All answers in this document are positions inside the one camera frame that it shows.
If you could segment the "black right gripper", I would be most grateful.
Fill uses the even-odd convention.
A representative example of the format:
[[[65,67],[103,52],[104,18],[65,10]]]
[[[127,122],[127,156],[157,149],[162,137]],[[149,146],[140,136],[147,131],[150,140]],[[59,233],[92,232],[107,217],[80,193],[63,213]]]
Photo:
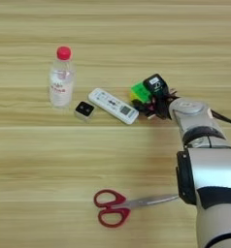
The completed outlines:
[[[169,106],[177,99],[178,96],[176,90],[168,92],[159,91],[157,93],[151,92],[149,104],[135,99],[132,101],[132,105],[138,112],[144,113],[148,119],[151,119],[154,116],[160,119],[171,119]]]

